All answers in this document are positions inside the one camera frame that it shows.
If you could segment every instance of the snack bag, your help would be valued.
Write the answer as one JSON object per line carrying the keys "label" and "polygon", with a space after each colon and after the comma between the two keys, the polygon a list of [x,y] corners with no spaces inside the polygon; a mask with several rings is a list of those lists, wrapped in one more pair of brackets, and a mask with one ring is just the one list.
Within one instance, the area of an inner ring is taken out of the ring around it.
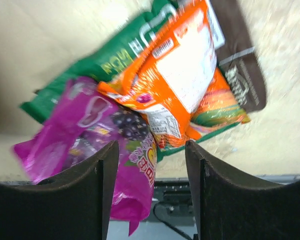
{"label": "snack bag", "polygon": [[16,144],[13,151],[37,184],[117,140],[119,165],[110,216],[129,221],[132,234],[151,210],[155,140],[138,113],[98,93],[93,79],[81,77],[67,86],[41,131],[32,140]]}
{"label": "snack bag", "polygon": [[98,85],[100,93],[142,113],[160,149],[201,137],[189,124],[217,65],[207,13],[203,0],[180,9],[120,76]]}
{"label": "snack bag", "polygon": [[97,82],[111,81],[156,38],[168,18],[177,14],[177,5],[169,0],[154,0],[150,12],[136,16],[100,49],[75,62],[20,108],[42,124],[51,115],[69,79],[86,76]]}
{"label": "snack bag", "polygon": [[191,122],[198,125],[195,126],[197,130],[205,129],[204,127],[215,130],[233,123],[245,124],[249,121],[245,110],[240,108],[225,78],[217,68]]}

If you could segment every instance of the logo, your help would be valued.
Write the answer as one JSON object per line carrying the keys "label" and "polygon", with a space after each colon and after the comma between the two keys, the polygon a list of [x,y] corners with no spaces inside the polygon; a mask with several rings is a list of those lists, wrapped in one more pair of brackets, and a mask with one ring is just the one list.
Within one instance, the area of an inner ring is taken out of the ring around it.
{"label": "logo", "polygon": [[238,73],[237,66],[225,73],[225,78],[240,106],[247,103],[246,95],[249,92],[249,85],[246,79]]}

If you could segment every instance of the green snack bag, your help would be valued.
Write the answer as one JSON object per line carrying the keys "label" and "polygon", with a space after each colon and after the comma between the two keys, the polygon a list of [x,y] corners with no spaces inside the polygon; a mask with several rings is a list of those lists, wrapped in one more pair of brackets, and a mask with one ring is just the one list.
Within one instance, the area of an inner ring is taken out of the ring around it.
{"label": "green snack bag", "polygon": [[103,47],[71,65],[20,108],[42,124],[51,115],[67,80],[86,76],[97,82],[109,82],[149,45],[168,18],[177,14],[176,7],[177,4],[169,0],[154,0],[151,12],[143,12],[134,18]]}

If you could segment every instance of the grapes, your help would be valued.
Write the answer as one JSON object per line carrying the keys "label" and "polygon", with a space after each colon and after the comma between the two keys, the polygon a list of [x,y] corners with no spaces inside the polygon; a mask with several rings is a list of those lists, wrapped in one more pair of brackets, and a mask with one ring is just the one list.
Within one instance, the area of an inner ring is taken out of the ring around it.
{"label": "grapes", "polygon": [[116,125],[118,128],[121,128],[123,125],[125,125],[125,116],[124,115],[117,115],[112,118],[112,121],[114,125]]}
{"label": "grapes", "polygon": [[119,110],[112,115],[113,123],[119,128],[118,133],[132,141],[141,141],[149,134],[146,121],[129,110]]}
{"label": "grapes", "polygon": [[137,97],[137,102],[141,103],[141,104],[145,104],[148,103],[152,100],[152,96],[149,93],[144,93],[141,94],[140,96]]}

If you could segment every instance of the gray surface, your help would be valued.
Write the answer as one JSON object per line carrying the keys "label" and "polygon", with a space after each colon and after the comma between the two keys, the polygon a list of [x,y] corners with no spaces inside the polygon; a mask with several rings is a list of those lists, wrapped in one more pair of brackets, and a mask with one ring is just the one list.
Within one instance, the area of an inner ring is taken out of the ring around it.
{"label": "gray surface", "polygon": [[[195,226],[176,226],[189,236],[197,233]],[[182,236],[166,227],[163,223],[141,222],[138,229],[128,236],[129,223],[111,221],[107,240],[185,240]]]}

